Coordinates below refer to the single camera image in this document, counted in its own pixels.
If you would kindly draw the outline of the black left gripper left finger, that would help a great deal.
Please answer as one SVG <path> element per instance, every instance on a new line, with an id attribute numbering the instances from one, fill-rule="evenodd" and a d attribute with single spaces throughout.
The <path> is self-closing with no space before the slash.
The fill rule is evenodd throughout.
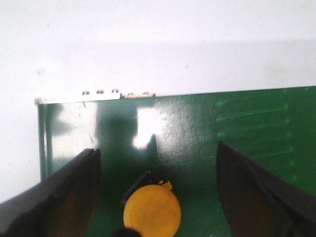
<path id="1" fill-rule="evenodd" d="M 101 152 L 86 149 L 0 205 L 2 237 L 85 237 L 101 190 Z"/>

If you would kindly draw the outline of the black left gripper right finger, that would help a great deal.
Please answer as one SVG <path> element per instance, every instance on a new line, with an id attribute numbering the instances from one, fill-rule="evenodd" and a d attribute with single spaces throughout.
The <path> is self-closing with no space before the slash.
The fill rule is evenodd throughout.
<path id="1" fill-rule="evenodd" d="M 316 198 L 219 141 L 217 191 L 234 237 L 314 237 Z"/>

